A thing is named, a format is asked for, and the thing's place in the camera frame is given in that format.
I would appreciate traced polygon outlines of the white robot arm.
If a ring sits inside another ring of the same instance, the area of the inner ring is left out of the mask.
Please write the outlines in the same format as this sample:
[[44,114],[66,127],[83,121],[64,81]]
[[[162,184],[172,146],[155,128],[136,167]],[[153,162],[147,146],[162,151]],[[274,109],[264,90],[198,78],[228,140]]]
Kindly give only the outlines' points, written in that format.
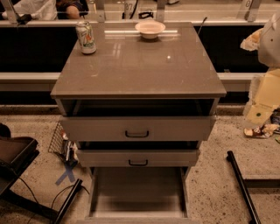
[[240,48],[257,50],[259,62],[268,67],[245,111],[249,123],[263,125],[280,107],[280,11],[263,28],[245,38]]

